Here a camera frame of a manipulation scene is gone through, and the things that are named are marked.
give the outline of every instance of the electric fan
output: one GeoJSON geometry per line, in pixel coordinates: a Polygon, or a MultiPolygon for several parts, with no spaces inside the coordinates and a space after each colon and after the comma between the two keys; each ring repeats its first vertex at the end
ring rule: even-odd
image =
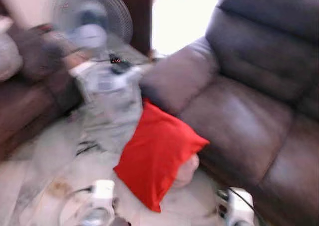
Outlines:
{"type": "Polygon", "coordinates": [[[53,25],[77,48],[104,61],[132,38],[132,20],[122,0],[54,0],[53,25]]]}

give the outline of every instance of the pillow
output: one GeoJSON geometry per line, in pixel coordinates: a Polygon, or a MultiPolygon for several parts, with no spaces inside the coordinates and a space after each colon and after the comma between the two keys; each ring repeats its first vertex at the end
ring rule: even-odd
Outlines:
{"type": "Polygon", "coordinates": [[[114,171],[147,208],[161,212],[160,202],[181,165],[208,143],[181,120],[144,101],[135,133],[114,171]]]}
{"type": "Polygon", "coordinates": [[[15,42],[7,34],[0,34],[0,82],[13,77],[22,67],[22,57],[15,42]]]}

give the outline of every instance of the brown leather sofa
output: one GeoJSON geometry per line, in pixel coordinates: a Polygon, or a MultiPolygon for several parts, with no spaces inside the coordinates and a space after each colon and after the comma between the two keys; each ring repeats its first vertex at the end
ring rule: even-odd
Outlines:
{"type": "Polygon", "coordinates": [[[23,67],[0,82],[0,159],[82,101],[63,63],[63,52],[41,32],[16,25],[7,32],[18,46],[23,67]]]}
{"type": "Polygon", "coordinates": [[[318,16],[318,0],[220,0],[206,36],[140,83],[275,226],[319,225],[318,16]]]}

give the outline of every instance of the sofa backrest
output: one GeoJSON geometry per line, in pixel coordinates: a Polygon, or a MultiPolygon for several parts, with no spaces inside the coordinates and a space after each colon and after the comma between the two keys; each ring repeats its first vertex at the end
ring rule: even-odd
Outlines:
{"type": "Polygon", "coordinates": [[[318,80],[318,17],[318,0],[220,0],[206,38],[222,74],[298,105],[318,80]]]}

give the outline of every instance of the power cord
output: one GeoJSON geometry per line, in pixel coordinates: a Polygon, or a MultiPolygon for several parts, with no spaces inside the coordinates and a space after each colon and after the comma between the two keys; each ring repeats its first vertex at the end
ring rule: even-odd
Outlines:
{"type": "Polygon", "coordinates": [[[64,209],[64,207],[65,207],[65,205],[68,203],[68,201],[71,199],[71,198],[73,198],[76,194],[78,194],[79,192],[83,192],[83,191],[87,191],[87,192],[92,192],[92,189],[93,189],[93,187],[92,186],[89,186],[89,187],[86,187],[86,188],[82,188],[82,189],[79,189],[79,190],[75,190],[75,191],[73,191],[73,192],[71,192],[70,194],[68,194],[66,197],[65,197],[65,199],[64,199],[64,201],[61,203],[61,206],[60,206],[60,209],[59,209],[59,212],[58,212],[58,218],[57,218],[57,220],[58,220],[58,226],[62,226],[62,224],[61,224],[61,214],[62,214],[62,211],[63,211],[63,209],[64,209]]]}
{"type": "Polygon", "coordinates": [[[260,215],[260,213],[258,213],[257,210],[255,210],[255,208],[247,201],[244,199],[244,197],[242,197],[239,193],[237,193],[236,191],[234,191],[231,188],[228,188],[231,192],[233,192],[234,194],[236,194],[238,197],[240,197],[253,211],[254,213],[257,215],[258,221],[260,226],[268,226],[264,220],[264,218],[260,215]]]}

